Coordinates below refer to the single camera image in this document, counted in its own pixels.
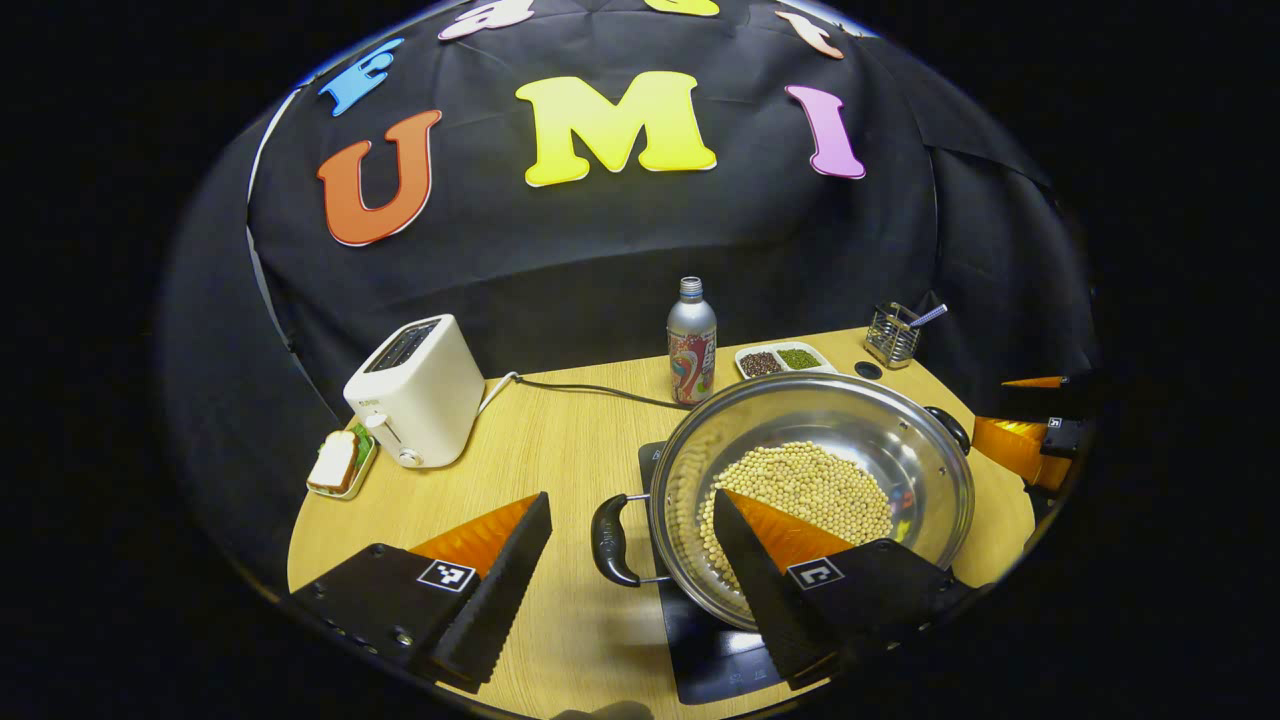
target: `white toaster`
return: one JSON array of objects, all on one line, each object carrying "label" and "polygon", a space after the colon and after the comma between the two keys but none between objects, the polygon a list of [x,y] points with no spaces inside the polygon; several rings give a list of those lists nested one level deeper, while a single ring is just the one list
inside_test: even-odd
[{"label": "white toaster", "polygon": [[342,395],[397,462],[439,468],[467,445],[484,377],[458,322],[436,315],[392,333]]}]

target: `pot handle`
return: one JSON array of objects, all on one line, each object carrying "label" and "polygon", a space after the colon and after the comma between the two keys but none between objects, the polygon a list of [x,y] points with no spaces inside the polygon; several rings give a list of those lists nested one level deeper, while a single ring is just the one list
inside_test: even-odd
[{"label": "pot handle", "polygon": [[641,578],[627,568],[627,536],[622,529],[622,506],[632,500],[648,500],[649,495],[616,495],[605,500],[591,515],[591,559],[602,575],[620,585],[637,588],[641,583],[669,580],[671,577]]},{"label": "pot handle", "polygon": [[960,445],[960,452],[969,455],[969,447],[972,445],[969,442],[969,433],[964,432],[964,427],[960,424],[960,421],[952,418],[950,413],[947,413],[941,407],[927,405],[924,409],[929,411],[929,415],[933,415],[934,418],[938,419],[940,423],[942,423],[942,427],[946,428],[948,433],[951,433],[951,437],[956,438],[956,443]]}]

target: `bottle label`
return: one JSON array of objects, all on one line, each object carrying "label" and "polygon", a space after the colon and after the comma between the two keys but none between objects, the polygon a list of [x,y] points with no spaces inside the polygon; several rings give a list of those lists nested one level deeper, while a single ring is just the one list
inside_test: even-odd
[{"label": "bottle label", "polygon": [[716,329],[703,334],[676,334],[667,331],[667,356],[671,359],[671,387],[676,402],[694,405],[712,395],[716,377]]}]

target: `yellow letter m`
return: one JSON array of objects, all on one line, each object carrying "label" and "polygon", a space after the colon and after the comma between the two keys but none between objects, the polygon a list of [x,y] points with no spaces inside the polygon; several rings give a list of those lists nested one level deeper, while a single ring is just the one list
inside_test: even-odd
[{"label": "yellow letter m", "polygon": [[586,177],[590,164],[573,154],[573,136],[611,172],[621,172],[640,128],[648,145],[640,165],[649,170],[709,170],[716,154],[703,145],[690,92],[692,76],[640,73],[617,105],[576,77],[553,77],[522,86],[516,97],[534,105],[538,161],[525,172],[534,187]]}]

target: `foam letter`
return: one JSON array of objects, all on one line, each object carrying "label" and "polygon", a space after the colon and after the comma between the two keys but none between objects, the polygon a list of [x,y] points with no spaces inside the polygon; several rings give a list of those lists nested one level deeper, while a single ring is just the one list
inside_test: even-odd
[{"label": "foam letter", "polygon": [[529,9],[534,0],[499,0],[481,5],[458,15],[449,27],[440,31],[440,40],[456,40],[485,28],[507,27],[534,17]]},{"label": "foam letter", "polygon": [[790,22],[791,27],[795,28],[796,33],[818,53],[822,53],[823,55],[828,55],[837,60],[845,59],[844,53],[836,50],[835,47],[828,45],[826,40],[823,40],[824,37],[831,37],[829,35],[827,35],[827,31],[809,22],[809,18],[804,15],[797,15],[795,13],[783,13],[782,10],[774,10],[773,14]]},{"label": "foam letter", "polygon": [[324,181],[324,214],[329,234],[343,245],[369,245],[398,233],[426,208],[431,195],[431,126],[440,120],[439,110],[404,118],[387,129],[396,143],[399,188],[390,202],[370,210],[360,187],[361,159],[372,142],[362,140],[325,160],[316,177]]},{"label": "foam letter", "polygon": [[829,92],[788,85],[787,95],[800,101],[809,129],[813,131],[814,154],[809,158],[813,169],[824,176],[858,179],[867,174],[867,168],[854,158],[849,146],[849,135],[840,122],[840,108],[844,102]]},{"label": "foam letter", "polygon": [[703,18],[719,14],[719,5],[712,0],[644,0],[644,4],[662,13],[680,13],[681,15]]},{"label": "foam letter", "polygon": [[347,108],[355,105],[357,100],[387,79],[387,73],[379,70],[385,70],[392,64],[392,60],[396,58],[390,54],[390,50],[401,42],[404,42],[403,37],[397,37],[390,42],[383,44],[381,47],[365,55],[355,65],[329,81],[329,85],[320,88],[317,95],[328,92],[333,96],[334,102],[337,102],[333,108],[333,117],[337,118],[343,114]]},{"label": "foam letter", "polygon": [[577,133],[611,172],[621,172],[631,156],[640,128],[648,145],[640,165],[649,170],[709,170],[712,152],[698,133],[690,92],[692,76],[672,72],[640,73],[617,105],[576,77],[531,82],[516,97],[534,105],[538,163],[525,172],[534,187],[586,177],[590,164],[573,154]]}]

